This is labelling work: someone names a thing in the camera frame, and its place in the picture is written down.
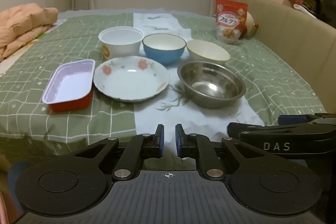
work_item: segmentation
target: beige sofa back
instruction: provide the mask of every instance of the beige sofa back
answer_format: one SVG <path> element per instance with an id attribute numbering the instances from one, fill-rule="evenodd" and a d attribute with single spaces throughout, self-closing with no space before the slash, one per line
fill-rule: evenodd
<path id="1" fill-rule="evenodd" d="M 235 0 L 249 5 L 259 24 L 256 38 L 305 79 L 327 112 L 336 113 L 336 29 L 270 0 Z"/>

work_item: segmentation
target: stainless steel bowl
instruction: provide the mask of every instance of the stainless steel bowl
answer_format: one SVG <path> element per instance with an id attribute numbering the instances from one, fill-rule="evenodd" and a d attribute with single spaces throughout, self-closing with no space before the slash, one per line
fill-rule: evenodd
<path id="1" fill-rule="evenodd" d="M 243 80 L 229 69 L 208 62 L 193 61 L 177 70 L 189 99 L 203 108 L 218 109 L 244 96 Z"/>

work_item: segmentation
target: white plate with pink flowers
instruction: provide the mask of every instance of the white plate with pink flowers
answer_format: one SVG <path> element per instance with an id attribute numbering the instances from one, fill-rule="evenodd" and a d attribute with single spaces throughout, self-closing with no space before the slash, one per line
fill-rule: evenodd
<path id="1" fill-rule="evenodd" d="M 160 63 L 138 56 L 118 57 L 96 68 L 93 83 L 105 95 L 123 102 L 141 102 L 162 92 L 169 73 Z"/>

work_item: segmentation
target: calbee granola bag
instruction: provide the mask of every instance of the calbee granola bag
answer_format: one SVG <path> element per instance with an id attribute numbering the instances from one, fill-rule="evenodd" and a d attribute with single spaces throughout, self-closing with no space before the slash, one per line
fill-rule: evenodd
<path id="1" fill-rule="evenodd" d="M 216 37 L 228 44 L 238 41 L 246 24 L 248 5 L 231 0 L 216 0 Z"/>

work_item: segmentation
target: rectangular container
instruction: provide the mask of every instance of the rectangular container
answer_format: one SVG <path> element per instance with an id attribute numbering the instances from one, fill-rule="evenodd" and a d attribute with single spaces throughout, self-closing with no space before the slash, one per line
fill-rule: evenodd
<path id="1" fill-rule="evenodd" d="M 85 59 L 60 65 L 50 79 L 42 101 L 54 112 L 83 109 L 91 102 L 95 61 Z"/>

